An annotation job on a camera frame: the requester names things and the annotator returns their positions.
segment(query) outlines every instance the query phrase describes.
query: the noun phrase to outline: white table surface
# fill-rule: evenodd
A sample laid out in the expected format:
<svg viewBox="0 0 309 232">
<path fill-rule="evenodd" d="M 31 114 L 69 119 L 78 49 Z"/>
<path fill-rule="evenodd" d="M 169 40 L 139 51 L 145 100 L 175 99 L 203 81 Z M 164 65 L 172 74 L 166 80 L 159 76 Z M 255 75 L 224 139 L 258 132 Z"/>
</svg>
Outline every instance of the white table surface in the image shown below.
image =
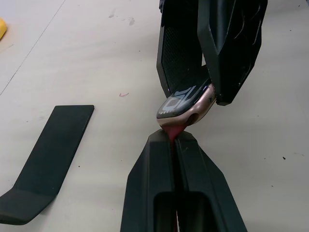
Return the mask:
<svg viewBox="0 0 309 232">
<path fill-rule="evenodd" d="M 0 0 L 9 27 L 0 41 L 0 195 L 55 105 L 96 107 L 56 200 L 29 224 L 1 232 L 119 231 L 127 175 L 159 129 L 165 99 L 158 2 Z M 249 232 L 308 232 L 306 1 L 269 0 L 262 33 L 234 102 L 213 106 L 187 131 L 225 174 Z"/>
</svg>

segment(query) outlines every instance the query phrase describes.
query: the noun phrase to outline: yellow object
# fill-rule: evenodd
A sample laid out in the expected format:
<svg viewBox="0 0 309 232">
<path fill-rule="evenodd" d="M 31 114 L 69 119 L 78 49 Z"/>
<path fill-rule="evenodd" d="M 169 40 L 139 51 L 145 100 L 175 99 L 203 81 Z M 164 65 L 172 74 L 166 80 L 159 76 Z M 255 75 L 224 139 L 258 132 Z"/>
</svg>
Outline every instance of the yellow object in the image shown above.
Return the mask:
<svg viewBox="0 0 309 232">
<path fill-rule="evenodd" d="M 6 25 L 2 18 L 0 18 L 0 39 L 6 32 Z"/>
</svg>

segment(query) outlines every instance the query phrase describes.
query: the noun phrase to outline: watch face display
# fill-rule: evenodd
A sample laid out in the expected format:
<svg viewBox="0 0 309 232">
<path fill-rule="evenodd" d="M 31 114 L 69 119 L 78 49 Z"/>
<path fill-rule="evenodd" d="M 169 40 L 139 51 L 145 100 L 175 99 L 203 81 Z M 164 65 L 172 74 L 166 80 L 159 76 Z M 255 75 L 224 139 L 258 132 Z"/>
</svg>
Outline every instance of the watch face display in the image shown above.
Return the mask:
<svg viewBox="0 0 309 232">
<path fill-rule="evenodd" d="M 201 67 L 199 72 L 188 76 L 178 85 L 177 90 L 160 107 L 156 117 L 160 119 L 183 114 L 197 102 L 210 83 L 207 69 Z"/>
</svg>

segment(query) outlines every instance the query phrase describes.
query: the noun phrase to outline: black rubber pad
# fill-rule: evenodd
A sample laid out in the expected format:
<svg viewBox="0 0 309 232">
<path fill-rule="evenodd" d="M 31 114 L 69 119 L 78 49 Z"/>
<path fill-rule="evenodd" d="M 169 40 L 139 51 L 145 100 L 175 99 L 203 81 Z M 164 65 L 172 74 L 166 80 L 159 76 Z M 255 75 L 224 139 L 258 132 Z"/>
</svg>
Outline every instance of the black rubber pad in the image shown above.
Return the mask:
<svg viewBox="0 0 309 232">
<path fill-rule="evenodd" d="M 56 197 L 93 110 L 54 108 L 13 188 L 0 197 L 0 223 L 24 225 Z"/>
</svg>

